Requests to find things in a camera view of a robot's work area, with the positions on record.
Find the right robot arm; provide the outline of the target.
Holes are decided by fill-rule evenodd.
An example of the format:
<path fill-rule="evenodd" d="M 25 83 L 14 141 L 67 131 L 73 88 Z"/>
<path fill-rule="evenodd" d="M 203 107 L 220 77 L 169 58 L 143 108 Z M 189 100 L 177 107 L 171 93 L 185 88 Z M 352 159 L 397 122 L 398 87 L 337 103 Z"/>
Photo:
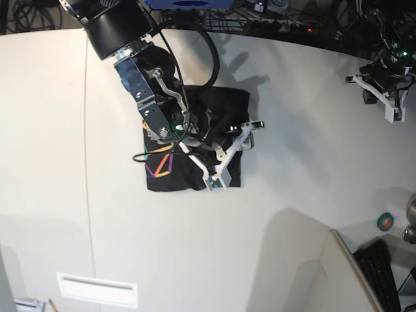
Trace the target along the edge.
<path fill-rule="evenodd" d="M 242 153 L 263 124 L 249 119 L 248 91 L 217 85 L 220 55 L 205 29 L 183 20 L 152 23 L 138 1 L 62 1 L 61 6 L 86 31 L 100 59 L 115 58 L 114 69 L 136 103 L 148 140 L 162 146 L 135 155 L 135 162 L 182 154 L 208 179 L 240 174 Z M 187 85 L 171 46 L 146 40 L 174 27 L 191 29 L 205 42 L 213 61 L 205 83 Z"/>

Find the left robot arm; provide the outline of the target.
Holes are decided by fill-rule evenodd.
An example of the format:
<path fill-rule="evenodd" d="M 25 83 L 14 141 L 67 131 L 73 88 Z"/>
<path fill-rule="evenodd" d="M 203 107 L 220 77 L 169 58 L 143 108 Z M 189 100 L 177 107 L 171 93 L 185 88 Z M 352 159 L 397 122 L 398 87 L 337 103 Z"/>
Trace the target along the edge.
<path fill-rule="evenodd" d="M 363 100 L 375 104 L 386 99 L 401 109 L 415 84 L 415 1 L 346 1 L 345 18 L 340 4 L 333 15 L 343 39 L 375 54 L 375 59 L 348 76 L 350 84 L 363 83 Z"/>

